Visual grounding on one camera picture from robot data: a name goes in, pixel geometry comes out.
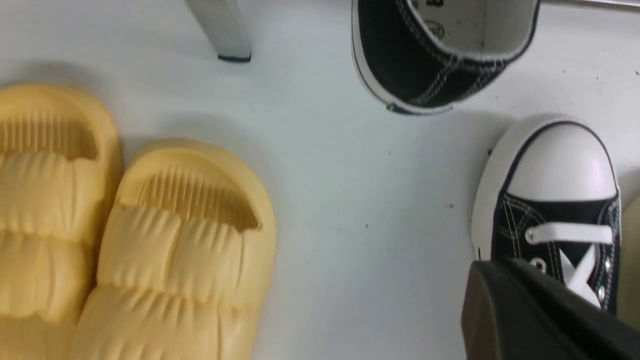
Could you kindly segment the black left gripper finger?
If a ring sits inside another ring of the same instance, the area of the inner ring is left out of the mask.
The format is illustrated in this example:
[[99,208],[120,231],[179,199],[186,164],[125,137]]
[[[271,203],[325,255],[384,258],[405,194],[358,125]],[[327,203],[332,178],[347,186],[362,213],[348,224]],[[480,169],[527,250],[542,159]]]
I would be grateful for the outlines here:
[[637,360],[639,331],[521,259],[471,263],[461,312],[468,360]]

